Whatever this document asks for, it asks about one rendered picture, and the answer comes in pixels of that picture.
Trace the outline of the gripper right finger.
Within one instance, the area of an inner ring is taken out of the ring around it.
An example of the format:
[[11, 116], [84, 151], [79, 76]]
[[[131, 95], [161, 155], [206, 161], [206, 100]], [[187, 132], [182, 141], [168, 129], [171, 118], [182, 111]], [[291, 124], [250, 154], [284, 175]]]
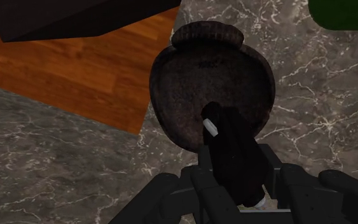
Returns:
[[279, 209], [290, 209], [294, 224], [358, 224], [358, 179], [328, 169], [317, 177], [300, 165], [283, 163], [267, 144], [264, 186]]

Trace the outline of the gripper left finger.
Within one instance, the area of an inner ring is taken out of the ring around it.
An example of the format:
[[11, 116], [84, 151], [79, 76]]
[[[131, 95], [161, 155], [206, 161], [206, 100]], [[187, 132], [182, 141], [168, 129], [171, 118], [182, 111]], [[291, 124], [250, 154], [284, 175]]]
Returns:
[[234, 201], [212, 173], [208, 146], [198, 151], [198, 163], [181, 175], [156, 175], [109, 224], [179, 224], [192, 214], [196, 224], [242, 224]]

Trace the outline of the black bottle with white cap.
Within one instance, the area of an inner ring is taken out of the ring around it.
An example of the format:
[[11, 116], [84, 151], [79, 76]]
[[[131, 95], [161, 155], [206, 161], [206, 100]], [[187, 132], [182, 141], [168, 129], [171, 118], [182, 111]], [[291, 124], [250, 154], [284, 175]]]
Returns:
[[203, 142], [209, 147], [213, 174], [236, 203], [253, 207], [264, 197], [268, 161], [251, 125], [235, 107], [208, 103], [201, 113]]

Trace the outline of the dark brown round bowl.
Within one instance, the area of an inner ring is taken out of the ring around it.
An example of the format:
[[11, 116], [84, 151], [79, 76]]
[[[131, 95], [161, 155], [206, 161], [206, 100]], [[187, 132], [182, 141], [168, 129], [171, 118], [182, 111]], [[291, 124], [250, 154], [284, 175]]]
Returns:
[[155, 115], [178, 147], [197, 152], [203, 145], [201, 111], [211, 102], [233, 106], [258, 135], [270, 117], [275, 79], [268, 61], [243, 43], [233, 25], [197, 21], [178, 28], [149, 77]]

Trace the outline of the dark green rounded object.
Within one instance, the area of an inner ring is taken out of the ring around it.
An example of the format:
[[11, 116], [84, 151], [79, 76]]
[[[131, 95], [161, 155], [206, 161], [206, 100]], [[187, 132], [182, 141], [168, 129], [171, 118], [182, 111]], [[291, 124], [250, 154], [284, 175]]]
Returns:
[[312, 19], [332, 31], [358, 31], [358, 0], [308, 0]]

